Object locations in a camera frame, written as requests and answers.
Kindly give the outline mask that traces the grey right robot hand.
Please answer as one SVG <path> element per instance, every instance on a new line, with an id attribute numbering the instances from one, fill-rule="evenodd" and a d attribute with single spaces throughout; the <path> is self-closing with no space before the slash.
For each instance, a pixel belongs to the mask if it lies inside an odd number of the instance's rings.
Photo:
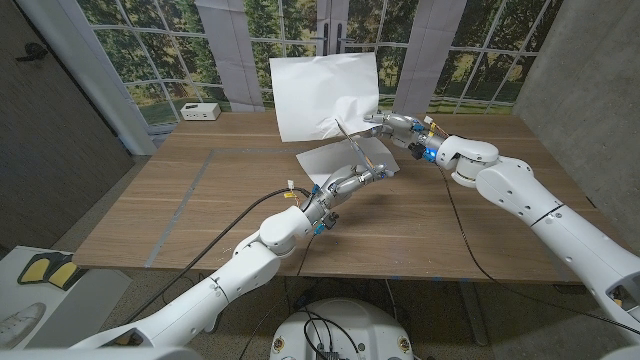
<path id="1" fill-rule="evenodd" d="M 365 115 L 363 120 L 374 127 L 370 137 L 387 138 L 401 148 L 408 149 L 415 159 L 436 161 L 437 151 L 448 137 L 429 116 L 423 120 L 397 113 Z"/>

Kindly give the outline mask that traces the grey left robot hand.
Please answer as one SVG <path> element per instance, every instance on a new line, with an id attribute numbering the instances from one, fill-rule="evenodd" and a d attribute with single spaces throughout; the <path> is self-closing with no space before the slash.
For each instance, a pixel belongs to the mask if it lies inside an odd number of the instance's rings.
<path id="1" fill-rule="evenodd" d="M 328 216 L 333 208 L 347 201 L 354 192 L 394 174 L 385 164 L 372 168 L 364 165 L 343 166 L 312 192 L 311 197 L 301 205 L 301 210 L 309 222 L 315 224 Z"/>

